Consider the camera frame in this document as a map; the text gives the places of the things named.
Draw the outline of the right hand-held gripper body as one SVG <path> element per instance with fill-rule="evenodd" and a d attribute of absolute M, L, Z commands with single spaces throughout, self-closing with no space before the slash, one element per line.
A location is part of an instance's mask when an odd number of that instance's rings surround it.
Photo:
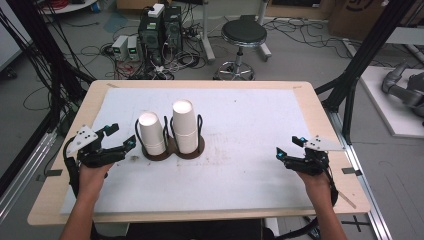
<path fill-rule="evenodd" d="M 328 171 L 328 152 L 344 150 L 340 143 L 328 140 L 319 135 L 307 140 L 306 146 L 302 148 L 304 150 L 304 156 L 302 158 L 287 154 L 290 161 L 287 164 L 283 163 L 287 169 L 306 173 L 311 176 L 319 175 Z"/>

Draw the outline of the white paper cup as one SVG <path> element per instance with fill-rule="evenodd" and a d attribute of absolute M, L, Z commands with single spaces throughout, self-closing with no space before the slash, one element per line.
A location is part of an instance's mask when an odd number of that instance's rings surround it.
<path fill-rule="evenodd" d="M 138 118 L 141 140 L 149 155 L 158 156 L 165 152 L 163 128 L 154 112 L 143 112 Z"/>

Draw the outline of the person's right hand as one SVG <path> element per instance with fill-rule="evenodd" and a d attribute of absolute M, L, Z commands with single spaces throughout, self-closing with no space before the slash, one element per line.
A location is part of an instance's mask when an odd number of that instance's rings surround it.
<path fill-rule="evenodd" d="M 311 176 L 298 172 L 297 175 L 303 181 L 306 193 L 313 205 L 331 205 L 330 183 L 324 173 Z"/>

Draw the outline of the person's left hand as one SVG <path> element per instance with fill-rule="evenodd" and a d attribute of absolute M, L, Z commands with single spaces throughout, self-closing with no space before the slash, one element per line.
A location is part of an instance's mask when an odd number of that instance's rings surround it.
<path fill-rule="evenodd" d="M 99 168 L 80 167 L 78 199 L 95 201 L 102 189 L 105 176 L 112 167 L 108 164 Z"/>

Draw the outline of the light wooden table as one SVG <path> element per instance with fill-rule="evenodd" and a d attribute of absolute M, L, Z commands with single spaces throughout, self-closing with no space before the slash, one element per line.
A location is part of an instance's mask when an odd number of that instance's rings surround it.
<path fill-rule="evenodd" d="M 312 85 L 308 82 L 294 81 L 96 81 L 83 100 L 70 131 L 76 133 L 82 125 L 92 127 L 100 111 L 108 90 L 113 88 L 159 88 L 159 89 L 272 89 L 291 90 L 294 92 L 301 108 L 307 128 L 312 137 L 319 135 L 331 141 L 338 141 L 335 130 L 330 124 Z M 98 223 L 118 222 L 154 222 L 154 221 L 186 221 L 209 219 L 238 219 L 238 218 L 265 218 L 310 215 L 312 206 L 308 209 L 253 209 L 253 210 L 214 210 L 165 213 L 106 213 L 98 214 L 95 211 L 95 220 Z"/>

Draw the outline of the thin wooden stick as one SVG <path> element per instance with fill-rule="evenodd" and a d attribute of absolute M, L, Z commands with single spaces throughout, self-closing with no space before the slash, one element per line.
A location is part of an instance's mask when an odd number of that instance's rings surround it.
<path fill-rule="evenodd" d="M 356 209 L 357 206 L 354 204 L 353 201 L 351 201 L 343 192 L 338 191 L 338 196 L 342 198 L 344 201 L 346 201 L 353 209 Z"/>

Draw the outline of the tall stack of paper cups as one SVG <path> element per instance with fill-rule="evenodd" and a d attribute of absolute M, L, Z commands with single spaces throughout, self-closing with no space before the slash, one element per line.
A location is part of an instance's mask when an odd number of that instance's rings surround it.
<path fill-rule="evenodd" d="M 173 103 L 173 130 L 179 151 L 190 154 L 198 148 L 198 128 L 194 107 L 189 100 L 181 99 Z"/>

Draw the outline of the grey power supply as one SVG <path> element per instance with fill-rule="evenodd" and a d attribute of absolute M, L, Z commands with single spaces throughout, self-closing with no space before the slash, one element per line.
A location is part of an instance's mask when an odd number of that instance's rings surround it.
<path fill-rule="evenodd" d="M 127 49 L 128 49 L 128 55 L 131 61 L 140 60 L 138 38 L 136 36 L 128 37 Z"/>
<path fill-rule="evenodd" d="M 116 60 L 124 61 L 128 56 L 128 37 L 119 36 L 113 43 L 112 50 Z"/>

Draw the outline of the white floor board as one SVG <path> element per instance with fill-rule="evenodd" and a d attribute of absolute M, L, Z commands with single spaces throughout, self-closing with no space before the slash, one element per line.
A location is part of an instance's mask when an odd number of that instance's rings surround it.
<path fill-rule="evenodd" d="M 390 71 L 389 67 L 369 66 L 361 76 L 362 85 L 392 136 L 424 139 L 424 118 L 381 90 L 383 79 Z"/>

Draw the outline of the white metal stand leg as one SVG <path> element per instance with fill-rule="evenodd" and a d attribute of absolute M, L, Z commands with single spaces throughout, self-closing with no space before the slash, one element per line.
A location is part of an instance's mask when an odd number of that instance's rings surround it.
<path fill-rule="evenodd" d="M 215 58 L 215 54 L 213 52 L 211 43 L 209 41 L 209 36 L 208 36 L 208 5 L 209 5 L 209 0 L 202 0 L 202 29 L 203 31 L 201 32 L 201 41 L 202 41 L 202 46 L 207 58 L 207 63 L 212 64 L 215 62 L 216 58 Z"/>
<path fill-rule="evenodd" d="M 268 5 L 268 1 L 269 0 L 260 0 L 260 5 L 259 5 L 259 9 L 258 9 L 258 14 L 257 14 L 257 22 L 260 25 L 264 24 L 264 18 L 265 18 L 265 13 L 266 13 L 266 8 Z M 260 45 L 260 51 L 264 56 L 264 61 L 267 62 L 269 60 L 269 58 L 272 56 L 271 51 L 269 50 L 268 46 L 266 45 L 266 43 L 262 43 Z"/>

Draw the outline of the black computer tower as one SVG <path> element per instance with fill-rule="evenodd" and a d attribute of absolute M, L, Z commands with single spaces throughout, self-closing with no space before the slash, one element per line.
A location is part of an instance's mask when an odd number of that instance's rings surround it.
<path fill-rule="evenodd" d="M 141 15 L 138 34 L 145 61 L 154 65 L 162 65 L 162 47 L 165 38 L 162 16 L 150 17 L 148 11 L 144 11 Z"/>
<path fill-rule="evenodd" d="M 164 12 L 165 36 L 168 48 L 173 52 L 182 49 L 181 7 L 168 6 Z"/>

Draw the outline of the black round stool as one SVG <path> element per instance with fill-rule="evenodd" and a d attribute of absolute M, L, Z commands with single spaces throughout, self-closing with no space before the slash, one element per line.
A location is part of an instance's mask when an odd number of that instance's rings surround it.
<path fill-rule="evenodd" d="M 256 48 L 267 38 L 267 31 L 255 20 L 240 18 L 225 23 L 221 29 L 222 38 L 238 47 L 236 58 L 224 62 L 215 72 L 214 80 L 254 80 L 254 69 L 242 61 L 245 48 Z"/>

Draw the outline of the round white table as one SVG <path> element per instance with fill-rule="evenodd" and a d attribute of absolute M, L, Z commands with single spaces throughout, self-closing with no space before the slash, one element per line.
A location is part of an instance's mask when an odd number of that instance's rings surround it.
<path fill-rule="evenodd" d="M 87 8 L 89 6 L 91 6 L 92 4 L 96 3 L 98 0 L 85 0 L 84 3 L 77 3 L 77 4 L 72 4 L 72 3 L 67 3 L 64 4 L 64 0 L 60 0 L 61 3 L 56 6 L 48 6 L 47 2 L 45 2 L 42 11 L 45 14 L 62 14 L 62 13 L 69 13 L 69 12 L 74 12 L 77 10 L 81 10 L 84 8 Z"/>

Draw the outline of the aluminium rail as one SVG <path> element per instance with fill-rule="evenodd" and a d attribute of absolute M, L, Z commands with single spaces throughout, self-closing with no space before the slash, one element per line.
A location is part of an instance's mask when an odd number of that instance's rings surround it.
<path fill-rule="evenodd" d="M 16 204 L 18 198 L 28 186 L 31 178 L 44 161 L 57 138 L 57 133 L 46 133 L 37 144 L 31 148 L 29 155 L 24 158 L 24 164 L 13 178 L 5 193 L 0 197 L 0 225 Z"/>
<path fill-rule="evenodd" d="M 389 228 L 385 222 L 385 219 L 379 209 L 378 203 L 372 193 L 371 187 L 367 181 L 366 175 L 363 171 L 359 158 L 355 152 L 355 149 L 350 145 L 346 138 L 342 135 L 342 120 L 338 113 L 327 114 L 330 123 L 332 124 L 335 133 L 339 139 L 341 145 L 345 148 L 347 153 L 347 159 L 356 171 L 356 176 L 359 183 L 364 191 L 364 194 L 370 204 L 370 210 L 367 212 L 367 218 L 370 222 L 371 228 L 377 240 L 393 240 Z"/>

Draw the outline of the black frame post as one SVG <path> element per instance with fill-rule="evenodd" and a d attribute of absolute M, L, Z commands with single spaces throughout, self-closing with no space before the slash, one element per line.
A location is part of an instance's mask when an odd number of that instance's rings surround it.
<path fill-rule="evenodd" d="M 415 1 L 389 0 L 346 69 L 334 80 L 315 89 L 317 95 L 330 90 L 322 105 L 331 113 L 337 113 L 341 103 L 345 102 L 341 133 L 349 145 L 352 144 L 351 123 L 357 83 Z"/>

